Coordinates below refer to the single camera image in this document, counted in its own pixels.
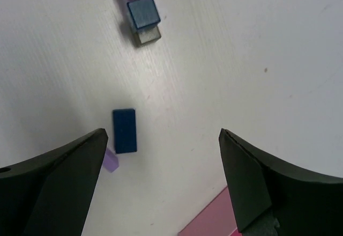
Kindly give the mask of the pink plastic box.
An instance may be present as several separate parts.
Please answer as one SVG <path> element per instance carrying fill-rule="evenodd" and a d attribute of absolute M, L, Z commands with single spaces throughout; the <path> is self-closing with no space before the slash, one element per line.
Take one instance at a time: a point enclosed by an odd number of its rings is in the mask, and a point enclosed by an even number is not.
<path fill-rule="evenodd" d="M 179 236 L 241 235 L 228 188 L 223 189 L 184 229 Z"/>

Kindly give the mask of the blue cube block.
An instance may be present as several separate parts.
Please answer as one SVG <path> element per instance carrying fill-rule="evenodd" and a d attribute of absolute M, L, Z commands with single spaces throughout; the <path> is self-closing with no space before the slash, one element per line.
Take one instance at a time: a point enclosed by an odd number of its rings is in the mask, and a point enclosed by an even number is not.
<path fill-rule="evenodd" d="M 126 9 L 134 31 L 154 27 L 161 21 L 154 0 L 131 0 L 126 3 Z"/>

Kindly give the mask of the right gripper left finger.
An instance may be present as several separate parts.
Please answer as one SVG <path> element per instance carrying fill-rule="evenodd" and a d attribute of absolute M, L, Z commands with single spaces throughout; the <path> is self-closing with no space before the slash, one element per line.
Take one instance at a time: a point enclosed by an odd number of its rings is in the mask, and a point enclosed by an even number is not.
<path fill-rule="evenodd" d="M 1 168 L 1 235 L 81 235 L 108 135 L 97 129 Z"/>

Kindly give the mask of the blue rectangular block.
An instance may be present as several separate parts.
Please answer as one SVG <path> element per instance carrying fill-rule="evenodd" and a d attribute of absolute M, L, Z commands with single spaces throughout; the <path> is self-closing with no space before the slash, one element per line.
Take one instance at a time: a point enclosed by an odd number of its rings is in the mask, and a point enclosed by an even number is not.
<path fill-rule="evenodd" d="M 114 149 L 117 154 L 137 152 L 136 112 L 134 109 L 113 110 Z"/>

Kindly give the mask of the brown cube block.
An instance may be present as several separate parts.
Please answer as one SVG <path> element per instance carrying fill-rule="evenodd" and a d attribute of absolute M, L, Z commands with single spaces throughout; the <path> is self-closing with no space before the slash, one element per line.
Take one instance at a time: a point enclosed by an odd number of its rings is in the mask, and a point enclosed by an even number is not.
<path fill-rule="evenodd" d="M 136 32 L 131 29 L 131 33 L 134 46 L 137 48 L 149 45 L 161 39 L 161 33 L 158 26 Z"/>

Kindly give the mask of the small purple block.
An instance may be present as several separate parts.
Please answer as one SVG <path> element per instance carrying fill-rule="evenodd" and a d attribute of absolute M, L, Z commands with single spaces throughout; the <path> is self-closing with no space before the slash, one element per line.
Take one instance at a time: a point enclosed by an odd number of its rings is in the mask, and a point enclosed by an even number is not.
<path fill-rule="evenodd" d="M 109 173 L 114 172 L 119 167 L 118 157 L 109 148 L 106 148 L 102 166 Z"/>

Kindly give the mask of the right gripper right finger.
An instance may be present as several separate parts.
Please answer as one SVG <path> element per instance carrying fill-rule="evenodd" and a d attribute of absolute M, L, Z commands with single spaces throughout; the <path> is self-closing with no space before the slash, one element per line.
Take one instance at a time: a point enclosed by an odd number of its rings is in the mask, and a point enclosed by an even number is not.
<path fill-rule="evenodd" d="M 242 235 L 342 235 L 342 178 L 288 163 L 226 129 L 219 144 Z"/>

